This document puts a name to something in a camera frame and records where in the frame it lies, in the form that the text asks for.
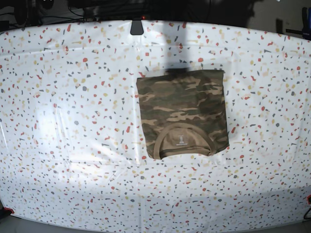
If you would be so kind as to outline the red clamp left corner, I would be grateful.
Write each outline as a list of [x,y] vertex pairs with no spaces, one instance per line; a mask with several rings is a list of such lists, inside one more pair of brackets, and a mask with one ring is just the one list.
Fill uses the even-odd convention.
[[10,215],[10,214],[13,214],[13,213],[14,213],[13,209],[6,208],[6,207],[4,207],[4,212],[5,212],[5,213],[8,213],[8,215]]

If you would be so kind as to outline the terrazzo pattern table cloth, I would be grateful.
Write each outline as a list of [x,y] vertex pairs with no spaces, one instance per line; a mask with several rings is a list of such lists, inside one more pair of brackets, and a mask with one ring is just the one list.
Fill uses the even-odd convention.
[[[0,34],[0,200],[12,215],[110,233],[222,233],[297,222],[311,194],[311,43],[142,20]],[[138,78],[222,70],[229,146],[157,160]]]

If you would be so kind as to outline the red clamp corner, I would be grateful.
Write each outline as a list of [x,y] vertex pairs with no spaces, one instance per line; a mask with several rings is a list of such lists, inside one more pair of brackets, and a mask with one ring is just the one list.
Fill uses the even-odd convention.
[[308,204],[311,205],[311,195],[307,197],[307,200],[308,200]]
[[13,209],[6,208],[6,207],[4,207],[4,212],[5,212],[5,213],[8,213],[8,215],[10,215],[10,214],[13,214],[13,213],[14,213]]

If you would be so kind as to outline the blue tool at right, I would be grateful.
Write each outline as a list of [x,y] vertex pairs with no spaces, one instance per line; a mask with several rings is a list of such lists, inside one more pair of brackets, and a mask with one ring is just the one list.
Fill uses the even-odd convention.
[[286,29],[287,33],[301,35],[306,40],[311,40],[311,8],[302,8],[303,28],[301,30]]

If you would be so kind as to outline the red clamp right corner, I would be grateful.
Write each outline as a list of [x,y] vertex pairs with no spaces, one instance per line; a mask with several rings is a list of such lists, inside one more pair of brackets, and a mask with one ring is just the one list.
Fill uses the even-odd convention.
[[307,200],[308,200],[308,204],[311,205],[311,195],[307,197]]

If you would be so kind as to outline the camouflage T-shirt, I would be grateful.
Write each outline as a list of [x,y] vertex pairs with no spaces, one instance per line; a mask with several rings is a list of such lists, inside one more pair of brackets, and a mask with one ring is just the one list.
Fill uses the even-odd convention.
[[148,155],[157,160],[229,146],[222,70],[138,78],[140,118]]

